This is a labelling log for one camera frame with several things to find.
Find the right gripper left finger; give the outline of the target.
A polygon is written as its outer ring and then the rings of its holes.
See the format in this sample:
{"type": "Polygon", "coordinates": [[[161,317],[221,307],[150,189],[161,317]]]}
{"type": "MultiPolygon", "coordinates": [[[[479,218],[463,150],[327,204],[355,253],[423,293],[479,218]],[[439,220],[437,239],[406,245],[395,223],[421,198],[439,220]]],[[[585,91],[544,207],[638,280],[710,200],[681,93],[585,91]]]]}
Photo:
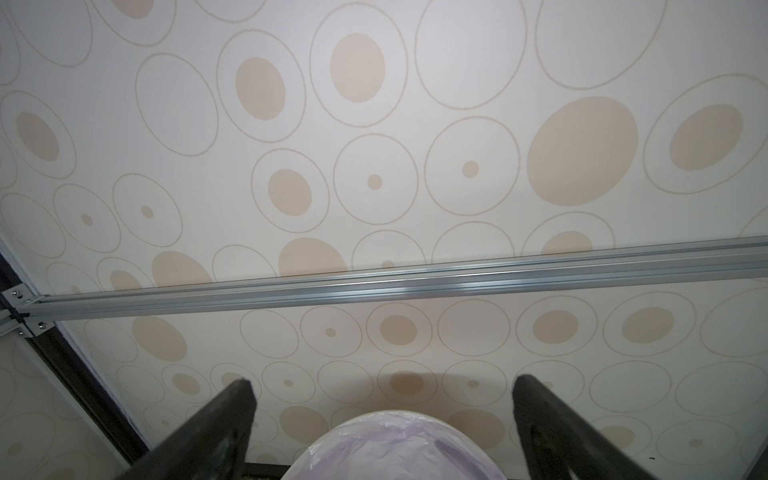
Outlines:
{"type": "Polygon", "coordinates": [[[120,478],[239,479],[256,410],[251,382],[234,381],[120,478]]]}

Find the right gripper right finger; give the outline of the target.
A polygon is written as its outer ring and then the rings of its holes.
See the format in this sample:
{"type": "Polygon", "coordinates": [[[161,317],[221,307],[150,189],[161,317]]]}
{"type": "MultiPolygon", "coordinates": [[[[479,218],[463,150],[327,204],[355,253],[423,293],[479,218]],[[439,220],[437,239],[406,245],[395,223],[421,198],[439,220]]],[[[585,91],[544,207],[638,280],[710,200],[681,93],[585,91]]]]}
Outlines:
{"type": "Polygon", "coordinates": [[[532,479],[650,479],[580,415],[530,374],[516,378],[513,414],[532,479]]]}

